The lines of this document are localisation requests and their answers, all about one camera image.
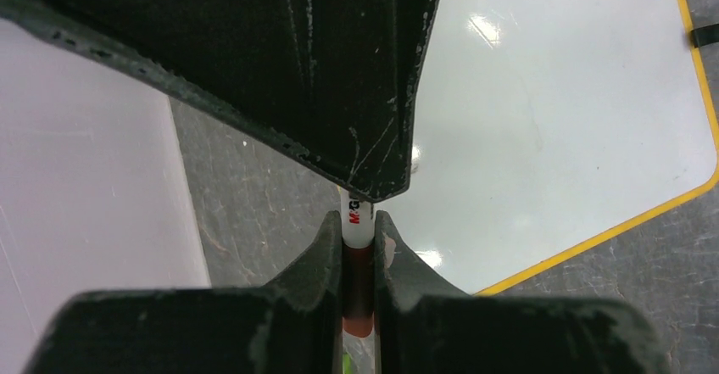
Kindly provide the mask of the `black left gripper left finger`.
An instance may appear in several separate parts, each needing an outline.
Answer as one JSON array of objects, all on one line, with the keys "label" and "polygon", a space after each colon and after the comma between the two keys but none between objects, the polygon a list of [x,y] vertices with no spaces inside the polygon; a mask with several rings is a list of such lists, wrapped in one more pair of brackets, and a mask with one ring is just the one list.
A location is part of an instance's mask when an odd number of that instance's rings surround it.
[{"label": "black left gripper left finger", "polygon": [[77,294],[54,316],[27,373],[339,373],[341,218],[259,287]]}]

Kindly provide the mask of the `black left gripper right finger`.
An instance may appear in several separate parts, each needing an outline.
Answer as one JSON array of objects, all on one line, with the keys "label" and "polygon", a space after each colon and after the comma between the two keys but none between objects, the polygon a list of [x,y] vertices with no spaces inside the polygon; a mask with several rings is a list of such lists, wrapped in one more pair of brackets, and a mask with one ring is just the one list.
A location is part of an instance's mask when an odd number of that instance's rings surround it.
[{"label": "black left gripper right finger", "polygon": [[666,373],[648,320],[600,298],[473,296],[375,216],[379,373]]}]

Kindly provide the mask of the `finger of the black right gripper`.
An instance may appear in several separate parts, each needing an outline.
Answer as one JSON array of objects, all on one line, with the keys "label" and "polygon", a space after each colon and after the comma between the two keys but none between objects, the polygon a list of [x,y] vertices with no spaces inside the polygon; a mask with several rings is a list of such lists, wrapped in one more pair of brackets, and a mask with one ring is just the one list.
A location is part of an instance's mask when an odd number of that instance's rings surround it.
[{"label": "finger of the black right gripper", "polygon": [[1,0],[1,16],[378,203],[410,186],[415,99],[438,5]]}]

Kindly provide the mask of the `red marker cap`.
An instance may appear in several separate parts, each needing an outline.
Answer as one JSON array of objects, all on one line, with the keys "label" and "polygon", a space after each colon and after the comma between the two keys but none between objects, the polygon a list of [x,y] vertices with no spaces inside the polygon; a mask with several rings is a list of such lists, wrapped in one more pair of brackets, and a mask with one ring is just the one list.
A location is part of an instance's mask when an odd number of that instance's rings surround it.
[{"label": "red marker cap", "polygon": [[343,330],[367,338],[374,328],[374,245],[350,248],[343,245]]}]

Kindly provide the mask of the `white whiteboard marker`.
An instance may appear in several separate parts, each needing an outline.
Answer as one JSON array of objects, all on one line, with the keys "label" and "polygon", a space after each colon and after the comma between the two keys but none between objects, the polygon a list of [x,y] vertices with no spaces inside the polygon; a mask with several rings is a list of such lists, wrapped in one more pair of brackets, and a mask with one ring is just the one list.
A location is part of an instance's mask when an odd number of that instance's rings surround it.
[{"label": "white whiteboard marker", "polygon": [[369,247],[375,234],[375,211],[370,202],[356,198],[349,191],[338,188],[343,242],[349,248]]}]

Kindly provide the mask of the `yellow framed whiteboard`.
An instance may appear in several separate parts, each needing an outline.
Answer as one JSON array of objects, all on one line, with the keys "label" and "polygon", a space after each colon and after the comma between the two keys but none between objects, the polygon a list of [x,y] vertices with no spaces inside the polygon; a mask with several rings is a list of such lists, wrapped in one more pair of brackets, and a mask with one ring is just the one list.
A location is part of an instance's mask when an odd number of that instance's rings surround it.
[{"label": "yellow framed whiteboard", "polygon": [[410,188],[380,204],[467,293],[498,293],[712,189],[718,124],[687,0],[440,0]]}]

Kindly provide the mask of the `green monster toy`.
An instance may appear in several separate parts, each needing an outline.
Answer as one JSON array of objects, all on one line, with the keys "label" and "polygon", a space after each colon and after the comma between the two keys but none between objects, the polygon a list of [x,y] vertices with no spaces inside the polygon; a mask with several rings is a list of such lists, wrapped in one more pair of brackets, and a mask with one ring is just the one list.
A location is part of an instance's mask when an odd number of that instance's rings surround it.
[{"label": "green monster toy", "polygon": [[341,359],[342,374],[354,374],[354,363],[350,353],[344,352]]}]

